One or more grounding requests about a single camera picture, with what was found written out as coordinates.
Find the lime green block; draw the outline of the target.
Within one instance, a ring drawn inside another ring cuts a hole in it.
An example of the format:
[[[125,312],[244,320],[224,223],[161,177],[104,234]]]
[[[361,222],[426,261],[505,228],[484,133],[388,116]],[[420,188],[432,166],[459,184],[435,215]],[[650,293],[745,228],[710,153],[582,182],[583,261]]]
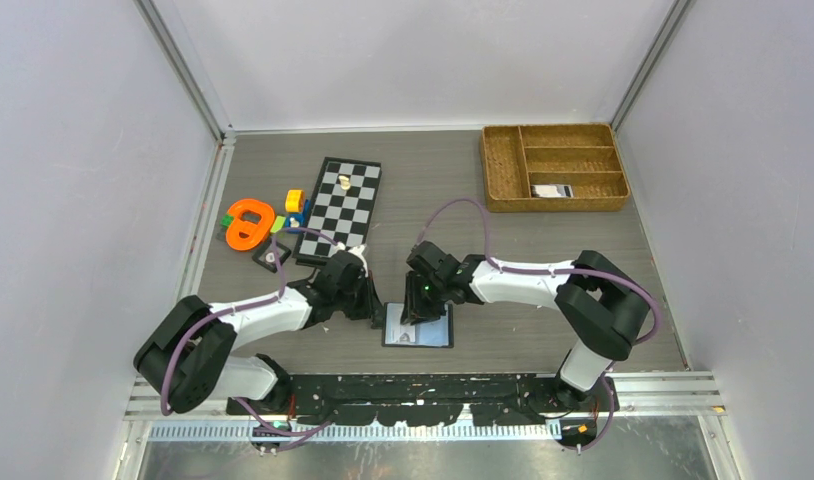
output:
[[[282,215],[278,215],[275,217],[272,226],[270,227],[269,232],[271,234],[278,233],[281,229],[283,229],[287,225],[287,218]]]

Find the black and silver chessboard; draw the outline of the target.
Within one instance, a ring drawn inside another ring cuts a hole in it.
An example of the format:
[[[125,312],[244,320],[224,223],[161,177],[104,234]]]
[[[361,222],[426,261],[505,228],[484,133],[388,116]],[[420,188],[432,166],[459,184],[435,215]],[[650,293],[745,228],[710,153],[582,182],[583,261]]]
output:
[[[341,189],[338,177],[350,178]],[[319,267],[335,251],[335,243],[354,247],[367,242],[371,218],[380,190],[382,166],[378,162],[326,157],[310,201],[305,228],[319,235],[298,235],[293,257],[302,266]]]

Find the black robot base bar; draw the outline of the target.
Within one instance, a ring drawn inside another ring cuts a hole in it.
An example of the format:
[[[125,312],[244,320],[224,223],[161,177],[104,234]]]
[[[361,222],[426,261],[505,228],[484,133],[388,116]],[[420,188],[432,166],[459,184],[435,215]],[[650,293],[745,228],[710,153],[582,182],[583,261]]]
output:
[[[619,407],[612,380],[587,393],[553,376],[513,374],[290,375],[263,400],[227,404],[230,415],[255,411],[305,426],[449,426],[462,414],[476,426],[537,425],[553,418],[597,414]]]

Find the yellow toy brick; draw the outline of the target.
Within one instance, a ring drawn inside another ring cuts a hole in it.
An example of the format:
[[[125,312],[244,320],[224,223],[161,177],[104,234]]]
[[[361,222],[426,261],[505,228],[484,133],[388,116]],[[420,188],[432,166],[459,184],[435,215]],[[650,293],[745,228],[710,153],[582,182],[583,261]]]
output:
[[[287,191],[284,208],[287,213],[302,213],[306,202],[306,194],[302,189],[290,189]]]

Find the woven wicker tray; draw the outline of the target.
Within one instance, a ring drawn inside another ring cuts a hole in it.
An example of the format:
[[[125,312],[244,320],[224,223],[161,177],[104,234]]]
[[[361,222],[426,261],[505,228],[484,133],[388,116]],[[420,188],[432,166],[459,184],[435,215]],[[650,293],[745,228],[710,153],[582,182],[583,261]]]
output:
[[[630,197],[605,123],[486,126],[480,153],[491,212],[615,212]],[[534,198],[534,184],[568,184],[574,197]]]

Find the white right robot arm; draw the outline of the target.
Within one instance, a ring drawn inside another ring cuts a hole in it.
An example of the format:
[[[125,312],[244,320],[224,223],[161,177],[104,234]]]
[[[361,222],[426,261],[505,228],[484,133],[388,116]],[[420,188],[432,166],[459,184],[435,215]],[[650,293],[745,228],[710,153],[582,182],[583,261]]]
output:
[[[605,372],[646,341],[641,330],[648,317],[662,318],[651,294],[593,250],[559,263],[521,263],[483,254],[458,259],[423,241],[406,263],[408,320],[437,317],[448,304],[516,303],[559,311],[578,337],[553,385],[555,400],[567,410],[588,403]]]

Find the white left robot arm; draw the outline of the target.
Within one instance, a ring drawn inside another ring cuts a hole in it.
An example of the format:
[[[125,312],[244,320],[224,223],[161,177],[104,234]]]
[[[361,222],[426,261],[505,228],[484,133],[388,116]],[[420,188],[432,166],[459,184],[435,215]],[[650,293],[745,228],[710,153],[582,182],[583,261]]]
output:
[[[164,414],[187,413],[208,399],[242,400],[276,414],[289,405],[291,378],[271,357],[235,351],[265,337],[301,331],[341,313],[378,320],[365,248],[339,247],[318,272],[242,303],[179,300],[137,350],[134,369],[160,394]]]

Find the orange curved toy track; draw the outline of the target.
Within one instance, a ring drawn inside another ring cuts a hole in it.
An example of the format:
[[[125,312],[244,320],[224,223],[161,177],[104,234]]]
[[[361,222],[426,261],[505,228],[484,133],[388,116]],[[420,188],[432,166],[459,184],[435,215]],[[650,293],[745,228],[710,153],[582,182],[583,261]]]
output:
[[[249,251],[257,247],[270,233],[276,217],[273,207],[253,198],[236,201],[225,213],[235,220],[225,230],[225,241],[236,251]]]

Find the blue toy brick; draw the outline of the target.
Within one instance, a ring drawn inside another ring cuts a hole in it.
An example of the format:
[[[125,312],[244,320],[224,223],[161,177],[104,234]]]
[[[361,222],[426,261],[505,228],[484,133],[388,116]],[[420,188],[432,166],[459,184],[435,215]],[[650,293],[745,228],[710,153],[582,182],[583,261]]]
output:
[[[291,228],[290,227],[290,219],[291,218],[295,218],[299,222],[298,227],[304,227],[306,225],[306,223],[307,223],[307,220],[308,220],[308,217],[309,217],[309,214],[310,214],[310,209],[311,209],[310,200],[306,199],[304,201],[303,207],[302,207],[300,212],[289,213],[288,214],[288,216],[287,216],[287,225],[285,226],[285,228]]]

